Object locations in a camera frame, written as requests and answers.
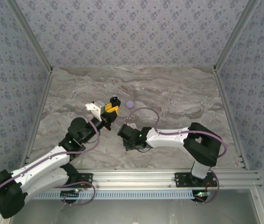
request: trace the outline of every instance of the wall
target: wall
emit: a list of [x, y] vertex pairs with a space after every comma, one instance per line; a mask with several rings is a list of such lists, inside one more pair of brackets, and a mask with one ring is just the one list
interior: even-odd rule
[[220, 74], [250, 168], [262, 170], [264, 181], [264, 0]]
[[47, 72], [0, 0], [0, 171], [18, 168]]
[[51, 65], [215, 64], [247, 0], [17, 0]]

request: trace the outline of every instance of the marble surface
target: marble surface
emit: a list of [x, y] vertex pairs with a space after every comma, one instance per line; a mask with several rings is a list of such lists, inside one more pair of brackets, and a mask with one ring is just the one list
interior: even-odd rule
[[[111, 96], [122, 101], [120, 115], [111, 131], [102, 130], [100, 145], [71, 163], [76, 168], [191, 168], [194, 159], [185, 150], [173, 147], [154, 148], [147, 153], [126, 152], [117, 136], [132, 109], [151, 107], [160, 114], [159, 128], [176, 129], [199, 122], [217, 133], [228, 144], [227, 154], [217, 167], [239, 167], [226, 114], [214, 75], [192, 67], [87, 67], [54, 68], [53, 80], [42, 114], [31, 157], [33, 161], [49, 152], [63, 139], [72, 119], [82, 116], [86, 103]], [[137, 128], [153, 126], [156, 115], [148, 110], [132, 117]]]

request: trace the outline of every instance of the purple cable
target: purple cable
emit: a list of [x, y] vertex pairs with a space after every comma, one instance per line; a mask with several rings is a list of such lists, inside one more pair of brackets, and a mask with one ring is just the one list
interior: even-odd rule
[[43, 162], [45, 162], [45, 161], [47, 161], [47, 160], [49, 160], [49, 159], [52, 159], [52, 158], [55, 157], [55, 156], [62, 155], [62, 154], [68, 154], [68, 155], [69, 155], [69, 154], [84, 154], [84, 153], [88, 153], [88, 152], [94, 150], [94, 149], [99, 145], [99, 142], [100, 142], [100, 135], [99, 135], [99, 132], [98, 132], [96, 126], [93, 124], [93, 122], [92, 122], [92, 121], [86, 116], [86, 114], [84, 113], [85, 108], [82, 110], [82, 114], [83, 114], [83, 116], [86, 118], [86, 120], [90, 123], [90, 125], [94, 128], [94, 130], [95, 130], [95, 132], [96, 132], [96, 134], [97, 134], [97, 142], [96, 142], [96, 144], [95, 144], [93, 147], [91, 147], [91, 148], [88, 149], [88, 150], [80, 151], [80, 152], [60, 152], [60, 153], [55, 153], [55, 154], [51, 155], [50, 158], [49, 158], [49, 157], [46, 157], [46, 158], [44, 158], [43, 160], [41, 160], [41, 161], [37, 162], [36, 164], [34, 164], [33, 166], [27, 168], [27, 169], [24, 170], [22, 173], [20, 173], [20, 174], [18, 174], [18, 175], [16, 175], [16, 176], [14, 176], [14, 177], [12, 177], [12, 178], [10, 178], [10, 179], [4, 181], [2, 184], [0, 184], [0, 188], [2, 188], [3, 186], [5, 186], [6, 184], [10, 183], [11, 181], [17, 179], [17, 178], [20, 177], [22, 174], [27, 173], [27, 172], [30, 171], [31, 169], [33, 169], [33, 168], [35, 168], [36, 166], [40, 165], [41, 163], [43, 163]]
[[204, 200], [202, 200], [202, 199], [199, 198], [199, 197], [195, 197], [196, 199], [200, 200], [201, 203], [203, 203], [203, 204], [209, 204], [209, 203], [211, 203], [212, 201], [214, 201], [214, 200], [217, 198], [217, 196], [218, 196], [218, 194], [219, 194], [219, 189], [220, 189], [220, 187], [219, 187], [219, 180], [218, 180], [218, 177], [217, 177], [217, 175], [215, 174], [215, 172], [214, 172], [213, 170], [210, 169], [210, 171], [212, 172], [212, 174], [213, 174], [214, 177], [216, 178], [216, 182], [217, 182], [217, 191], [216, 191], [214, 197], [212, 197], [212, 198], [211, 198], [210, 200], [208, 200], [207, 202], [205, 202]]
[[154, 129], [155, 129], [155, 131], [156, 131], [158, 134], [162, 134], [162, 135], [178, 135], [178, 134], [195, 133], [195, 134], [204, 134], [204, 135], [208, 135], [208, 136], [210, 136], [210, 137], [212, 137], [212, 138], [214, 138], [214, 139], [220, 141], [220, 143], [221, 143], [221, 144], [223, 145], [223, 147], [224, 147], [224, 152], [221, 153], [220, 155], [218, 155], [218, 158], [220, 158], [220, 157], [222, 157], [222, 156], [224, 156], [224, 155], [226, 154], [226, 152], [227, 152], [227, 145], [226, 145], [226, 143], [225, 143], [221, 138], [219, 138], [218, 136], [216, 136], [216, 135], [214, 135], [214, 134], [211, 134], [211, 133], [209, 133], [209, 132], [203, 132], [203, 131], [190, 131], [190, 130], [189, 130], [189, 131], [182, 131], [182, 132], [173, 132], [173, 133], [164, 133], [164, 132], [160, 132], [160, 131], [157, 129], [157, 124], [158, 124], [158, 122], [159, 122], [159, 120], [160, 120], [160, 116], [159, 116], [159, 114], [158, 114], [154, 109], [149, 108], [149, 107], [141, 107], [141, 108], [138, 108], [138, 109], [132, 111], [132, 112], [130, 113], [130, 115], [128, 116], [127, 120], [126, 120], [126, 124], [127, 124], [128, 121], [130, 120], [132, 114], [134, 114], [136, 111], [139, 111], [139, 110], [142, 110], [142, 109], [147, 109], [147, 110], [153, 111], [153, 112], [157, 115], [158, 118], [157, 118], [157, 121], [156, 121], [156, 123], [155, 123], [155, 125], [154, 125]]
[[66, 203], [65, 199], [66, 197], [68, 196], [68, 194], [65, 195], [65, 197], [63, 198], [63, 202], [65, 204], [68, 204], [70, 206], [80, 206], [80, 205], [85, 205], [85, 204], [88, 204], [88, 203], [91, 203], [94, 198], [95, 198], [95, 195], [96, 195], [96, 189], [95, 189], [95, 186], [92, 185], [90, 182], [85, 182], [85, 181], [80, 181], [80, 182], [76, 182], [76, 183], [70, 183], [70, 184], [66, 184], [66, 185], [62, 185], [62, 186], [58, 186], [56, 188], [66, 188], [66, 187], [70, 187], [70, 186], [73, 186], [73, 185], [76, 185], [76, 184], [87, 184], [87, 185], [90, 185], [93, 189], [94, 189], [94, 194], [93, 196], [91, 197], [90, 200], [86, 201], [86, 202], [83, 202], [83, 203], [77, 203], [77, 204], [69, 204], [69, 203]]

